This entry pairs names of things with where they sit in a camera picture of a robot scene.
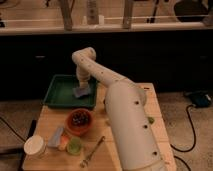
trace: black wall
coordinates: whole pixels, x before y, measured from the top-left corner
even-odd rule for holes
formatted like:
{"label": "black wall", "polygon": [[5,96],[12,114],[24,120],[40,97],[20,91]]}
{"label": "black wall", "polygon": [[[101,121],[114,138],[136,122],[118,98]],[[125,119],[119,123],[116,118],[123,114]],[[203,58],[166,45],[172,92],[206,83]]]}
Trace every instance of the black wall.
{"label": "black wall", "polygon": [[157,91],[213,88],[213,30],[0,37],[0,99],[43,98],[54,74],[75,74],[72,52],[91,46],[97,62]]}

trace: wooden table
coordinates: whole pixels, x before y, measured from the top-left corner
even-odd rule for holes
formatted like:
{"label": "wooden table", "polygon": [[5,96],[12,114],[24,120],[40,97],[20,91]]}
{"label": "wooden table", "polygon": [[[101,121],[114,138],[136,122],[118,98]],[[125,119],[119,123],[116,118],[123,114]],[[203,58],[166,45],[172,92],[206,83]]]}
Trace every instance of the wooden table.
{"label": "wooden table", "polygon": [[[152,130],[159,145],[168,171],[175,171],[176,164],[170,147],[154,86],[151,83],[141,83],[147,94],[145,111],[148,116],[154,117]],[[115,148],[111,128],[107,124],[108,116],[103,105],[105,87],[98,85],[96,106],[93,109],[94,122],[90,131],[82,136],[83,150],[79,156],[69,155],[66,151],[55,148],[46,148],[45,154],[40,158],[26,156],[23,162],[24,170],[70,170],[70,171],[121,171],[119,158]],[[43,106],[34,134],[42,136],[47,142],[58,126],[64,125],[71,109],[51,109]],[[86,168],[79,167],[79,163],[93,149],[100,137],[104,135],[106,140],[97,149]]]}

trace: floor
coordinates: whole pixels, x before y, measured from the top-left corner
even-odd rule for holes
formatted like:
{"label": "floor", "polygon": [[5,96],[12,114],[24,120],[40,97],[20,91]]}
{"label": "floor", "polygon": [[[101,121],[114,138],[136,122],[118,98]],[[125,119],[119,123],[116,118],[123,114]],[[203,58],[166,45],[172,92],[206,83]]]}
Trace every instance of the floor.
{"label": "floor", "polygon": [[[187,149],[192,145],[192,130],[185,108],[191,104],[182,92],[157,93],[159,105],[165,120],[171,144]],[[42,100],[1,101],[0,116],[7,120],[13,128],[27,137],[32,119],[37,119],[42,107]],[[208,108],[192,108],[191,118],[197,135],[197,144],[189,153],[174,151],[174,155],[182,158],[193,171],[213,170],[213,106]],[[1,146],[20,146],[20,141],[2,122],[0,122]],[[0,171],[16,171],[19,168],[21,155],[0,155]],[[177,171],[186,171],[185,165],[176,160]]]}

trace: small bowl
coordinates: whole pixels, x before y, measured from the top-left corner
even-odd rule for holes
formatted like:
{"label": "small bowl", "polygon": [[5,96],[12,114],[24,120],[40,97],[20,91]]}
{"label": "small bowl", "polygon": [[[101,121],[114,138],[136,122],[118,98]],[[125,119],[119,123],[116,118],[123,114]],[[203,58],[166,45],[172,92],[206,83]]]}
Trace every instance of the small bowl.
{"label": "small bowl", "polygon": [[85,108],[78,108],[71,111],[65,121],[65,129],[75,136],[82,136],[87,133],[92,125],[92,114]]}

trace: green lime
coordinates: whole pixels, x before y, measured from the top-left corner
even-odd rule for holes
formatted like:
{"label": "green lime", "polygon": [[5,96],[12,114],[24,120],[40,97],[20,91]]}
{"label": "green lime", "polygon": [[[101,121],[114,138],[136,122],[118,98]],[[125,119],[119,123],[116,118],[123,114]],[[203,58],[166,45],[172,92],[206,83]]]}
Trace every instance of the green lime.
{"label": "green lime", "polygon": [[72,137],[67,144],[67,152],[71,155],[79,155],[81,148],[81,139],[78,137]]}

